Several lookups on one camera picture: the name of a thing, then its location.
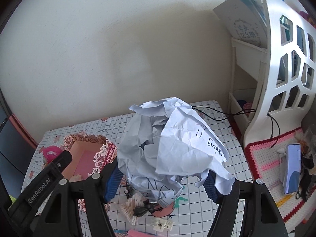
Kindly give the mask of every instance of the screw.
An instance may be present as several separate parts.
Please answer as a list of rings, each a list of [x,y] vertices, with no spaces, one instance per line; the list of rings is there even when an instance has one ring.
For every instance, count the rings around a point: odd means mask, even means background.
[[[59,184],[60,185],[65,185],[67,183],[67,179],[61,179],[60,181],[59,181]]]
[[[98,179],[100,177],[100,174],[99,173],[94,173],[91,177],[93,179]]]
[[[260,185],[263,185],[263,184],[264,184],[264,181],[263,181],[262,179],[260,179],[260,178],[258,178],[258,179],[256,180],[256,182],[257,182],[257,184],[260,184]]]

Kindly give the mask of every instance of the smartphone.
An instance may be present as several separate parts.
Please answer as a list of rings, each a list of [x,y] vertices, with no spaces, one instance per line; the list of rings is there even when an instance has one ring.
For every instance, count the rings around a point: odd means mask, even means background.
[[[301,145],[289,144],[286,151],[286,172],[284,175],[284,194],[297,192],[301,174]]]

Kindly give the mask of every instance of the knitted mat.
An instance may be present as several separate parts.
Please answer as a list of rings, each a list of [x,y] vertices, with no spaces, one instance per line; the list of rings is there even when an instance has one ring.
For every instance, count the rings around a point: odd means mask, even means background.
[[[293,231],[316,206],[315,187],[310,198],[304,202],[302,198],[295,198],[296,193],[285,195],[280,181],[280,161],[277,150],[286,148],[288,144],[297,143],[294,138],[295,131],[302,132],[302,129],[297,128],[281,135],[272,149],[270,147],[276,138],[250,143],[245,148],[245,156],[253,177],[261,178],[268,187],[288,233]]]

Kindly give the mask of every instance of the table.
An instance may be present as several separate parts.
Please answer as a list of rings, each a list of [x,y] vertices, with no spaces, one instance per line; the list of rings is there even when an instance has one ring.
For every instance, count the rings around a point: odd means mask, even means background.
[[[204,101],[192,103],[194,106],[208,106],[219,111],[222,111],[219,104],[214,101]],[[210,115],[213,118],[225,118],[222,113],[215,112],[211,109],[200,108],[201,111]],[[250,173],[247,161],[245,159],[243,150],[233,135],[231,126],[228,120],[220,122],[214,121],[204,114],[199,113],[205,122],[210,126],[218,138],[222,141],[224,146],[227,148],[230,159],[228,162],[224,162],[224,166],[227,170],[234,174],[238,180],[241,181],[252,181],[252,175]],[[119,145],[120,139],[123,135],[124,128],[130,121],[133,113],[120,115],[108,119],[100,119],[91,121],[83,124],[77,124],[74,126],[67,126],[55,130],[51,130],[45,133],[42,141],[39,143],[31,163],[28,167],[26,177],[23,182],[22,190],[40,173],[43,169],[43,155],[41,149],[50,145],[61,146],[64,143],[64,137],[69,134],[81,133],[81,134],[93,134],[93,135],[104,135],[110,141]],[[124,194],[125,187],[119,186],[115,198],[112,199],[110,208],[108,211],[108,217],[111,222],[113,229],[117,230],[129,230],[135,228],[138,231],[144,231],[147,233],[154,233],[166,236],[182,236],[182,237],[204,237],[207,235],[218,205],[214,204],[213,201],[208,199],[204,187],[197,188],[194,183],[198,181],[197,177],[189,177],[183,180],[185,186],[181,197],[188,200],[188,202],[180,201],[179,208],[174,209],[172,214],[172,220],[174,226],[171,232],[164,231],[158,233],[153,231],[151,226],[152,215],[142,217],[138,221],[136,227],[132,227],[126,222],[123,215],[119,212],[119,203],[126,201],[126,195]],[[42,212],[47,200],[39,208],[39,213]],[[241,229],[241,222],[243,219],[244,200],[239,201],[238,211],[233,230],[233,237],[239,236]],[[87,221],[85,212],[80,211],[80,221],[83,231],[83,236],[90,237],[90,229]]]

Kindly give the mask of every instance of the white connector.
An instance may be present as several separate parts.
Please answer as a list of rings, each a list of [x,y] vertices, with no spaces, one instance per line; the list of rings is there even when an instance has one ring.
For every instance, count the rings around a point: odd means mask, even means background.
[[[171,231],[173,226],[173,221],[165,220],[160,217],[155,217],[151,224],[154,227],[154,230],[157,232],[163,232],[164,229]]]

